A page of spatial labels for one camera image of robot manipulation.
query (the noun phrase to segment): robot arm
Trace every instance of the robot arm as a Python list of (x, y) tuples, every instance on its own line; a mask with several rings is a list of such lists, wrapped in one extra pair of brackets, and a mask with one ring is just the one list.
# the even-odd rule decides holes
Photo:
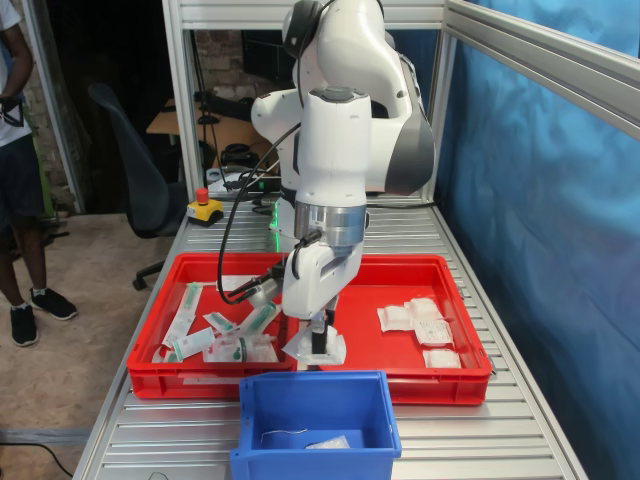
[[(304, 109), (298, 90), (274, 92), (256, 100), (252, 121), (271, 141), (301, 122), (278, 150), (278, 230), (319, 237), (289, 256), (283, 280), (283, 311), (309, 319), (360, 268), (366, 192), (415, 192), (431, 177), (435, 152), (413, 67), (387, 42), (378, 1), (334, 0), (302, 26), (301, 3), (313, 2), (294, 6), (284, 36), (285, 46), (302, 42), (310, 22), (313, 35), (297, 49)], [(376, 118), (372, 102), (384, 112)]]

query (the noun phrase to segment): cable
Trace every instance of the cable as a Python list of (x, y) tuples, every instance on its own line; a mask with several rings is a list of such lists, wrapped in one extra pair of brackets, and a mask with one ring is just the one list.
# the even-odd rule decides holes
[(60, 460), (58, 460), (58, 457), (56, 457), (56, 454), (53, 453), (53, 450), (51, 450), (46, 445), (43, 445), (41, 443), (14, 443), (14, 442), (0, 442), (0, 445), (7, 446), (7, 447), (40, 447), (40, 448), (44, 448), (47, 452), (49, 452), (51, 454), (51, 456), (53, 457), (53, 460), (56, 462), (58, 467), (60, 467), (60, 470), (62, 470), (65, 474), (69, 475), (69, 477), (73, 477), (73, 474), (71, 472), (69, 472), (69, 470), (67, 470), (66, 468), (64, 468), (62, 466), (62, 464), (60, 463)]
[(300, 253), (300, 250), (302, 250), (303, 248), (307, 248), (309, 245), (317, 242), (321, 238), (321, 230), (312, 230), (304, 237), (302, 237), (294, 247), (295, 249), (293, 251), (293, 258), (291, 259), (291, 273), (293, 273), (293, 276), (296, 280), (300, 280), (300, 275), (298, 275), (298, 253)]
[(289, 135), (295, 132), (298, 128), (300, 128), (300, 123), (297, 123), (296, 125), (291, 127), (289, 130), (287, 130), (284, 133), (284, 135), (282, 135), (278, 140), (276, 140), (273, 143), (273, 145), (271, 145), (271, 147), (269, 147), (269, 150), (267, 150), (267, 152), (262, 156), (262, 158), (258, 161), (258, 163), (256, 163), (255, 167), (253, 167), (253, 170), (251, 170), (251, 173), (242, 184), (242, 187), (240, 188), (240, 191), (236, 196), (236, 200), (233, 202), (233, 207), (231, 208), (231, 213), (229, 214), (229, 220), (227, 220), (227, 226), (224, 229), (222, 243), (220, 244), (220, 254), (218, 256), (218, 292), (220, 293), (220, 298), (222, 298), (222, 301), (228, 305), (236, 305), (244, 300), (244, 298), (230, 300), (225, 295), (224, 288), (222, 287), (222, 261), (224, 259), (224, 252), (227, 248), (227, 241), (229, 240), (229, 232), (231, 232), (231, 225), (233, 224), (233, 219), (235, 218), (236, 211), (238, 210), (238, 206), (240, 205), (240, 199), (244, 195), (244, 192), (246, 191), (247, 187), (249, 186), (249, 182), (251, 181), (251, 178), (255, 175), (258, 168), (260, 168), (260, 165), (267, 158), (269, 158), (269, 154), (273, 152), (276, 148), (278, 148), (278, 145), (280, 145)]
[(273, 167), (275, 167), (276, 165), (278, 165), (280, 163), (280, 159), (276, 160), (275, 163), (273, 165), (271, 165), (269, 168), (267, 168), (267, 170), (260, 175), (258, 178), (256, 178), (253, 182), (251, 182), (249, 185), (247, 185), (247, 187), (250, 187), (251, 185), (253, 185), (254, 183), (257, 183), (262, 177), (264, 177), (267, 173), (269, 173), (271, 171), (271, 169)]
[[(198, 52), (198, 44), (196, 42), (196, 35), (195, 35), (195, 31), (191, 30), (190, 32), (191, 34), (191, 49), (193, 50), (193, 57), (194, 57), (194, 68), (196, 71), (196, 80), (198, 82), (198, 90), (200, 91), (201, 95), (202, 95), (202, 102), (200, 102), (200, 106), (202, 107), (202, 116), (208, 116), (209, 115), (209, 102), (207, 101), (207, 95), (206, 95), (206, 87), (204, 84), (204, 75), (202, 74), (202, 65), (200, 64), (200, 53)], [(222, 177), (222, 185), (225, 186), (226, 188), (226, 183), (227, 183), (227, 179), (225, 177), (224, 174), (224, 167), (222, 165), (222, 157), (220, 156), (220, 152), (218, 151), (218, 138), (216, 137), (216, 129), (213, 128), (213, 123), (209, 124), (209, 127), (211, 128), (211, 135), (213, 136), (213, 146), (215, 149), (215, 154), (213, 156), (213, 162), (215, 163), (216, 158), (218, 159), (218, 167), (220, 168), (220, 176)], [(206, 144), (207, 144), (207, 126), (205, 124), (203, 124), (202, 126), (202, 137), (203, 137), (203, 141), (205, 144), (205, 148), (206, 148)]]
[(367, 208), (388, 208), (390, 210), (414, 210), (416, 208), (435, 207), (436, 205), (438, 205), (438, 202), (412, 203), (409, 205), (383, 205), (379, 203), (369, 203), (367, 204)]

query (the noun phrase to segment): red plastic tray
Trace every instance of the red plastic tray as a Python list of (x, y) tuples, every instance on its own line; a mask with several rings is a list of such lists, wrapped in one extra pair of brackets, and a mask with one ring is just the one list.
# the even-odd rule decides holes
[[(449, 321), (462, 368), (425, 368), (413, 332), (380, 330), (377, 309), (432, 298)], [(491, 363), (447, 263), (435, 255), (364, 256), (357, 277), (340, 294), (335, 328), (344, 335), (344, 365), (323, 370), (384, 370), (393, 403), (478, 405)]]
[[(224, 257), (224, 275), (262, 275), (281, 258), (281, 254), (228, 253)], [(278, 338), (278, 363), (205, 363), (201, 353), (186, 358), (182, 363), (151, 362), (178, 310), (186, 284), (215, 281), (217, 267), (217, 254), (185, 253), (175, 257), (127, 359), (133, 392), (137, 397), (238, 398), (238, 383), (242, 378), (297, 368), (297, 362), (280, 348), (297, 333), (299, 321), (283, 314), (265, 330), (265, 333)], [(205, 287), (189, 333), (210, 326), (203, 317), (208, 313), (220, 312), (229, 320), (240, 323), (252, 309), (246, 301), (227, 305), (214, 286)]]

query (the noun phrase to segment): blue backdrop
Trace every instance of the blue backdrop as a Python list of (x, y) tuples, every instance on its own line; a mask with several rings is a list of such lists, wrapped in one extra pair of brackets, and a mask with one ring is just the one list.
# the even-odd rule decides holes
[[(638, 56), (639, 0), (479, 3)], [(438, 194), (589, 476), (640, 478), (640, 143), (459, 45)]]

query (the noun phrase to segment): brick wall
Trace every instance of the brick wall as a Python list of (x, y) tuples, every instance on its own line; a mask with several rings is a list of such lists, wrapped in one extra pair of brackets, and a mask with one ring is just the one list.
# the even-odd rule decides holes
[(199, 30), (196, 43), (205, 85), (216, 95), (240, 99), (279, 90), (273, 82), (244, 72), (239, 30)]
[[(22, 28), (22, 32), (27, 43), (31, 47), (29, 33), (24, 21), (22, 2), (19, 0), (12, 0), (12, 3), (22, 17), (20, 27)], [(24, 88), (24, 95), (27, 100), (27, 104), (29, 105), (31, 128), (38, 144), (40, 161), (47, 180), (49, 181), (49, 189), (51, 191), (51, 197), (54, 205), (57, 209), (73, 211), (74, 198), (69, 190), (69, 184), (67, 183), (67, 178), (64, 173), (60, 151), (58, 150), (58, 144), (51, 127), (51, 120), (47, 104), (45, 103), (42, 82), (40, 80), (37, 65), (34, 65), (31, 77)]]

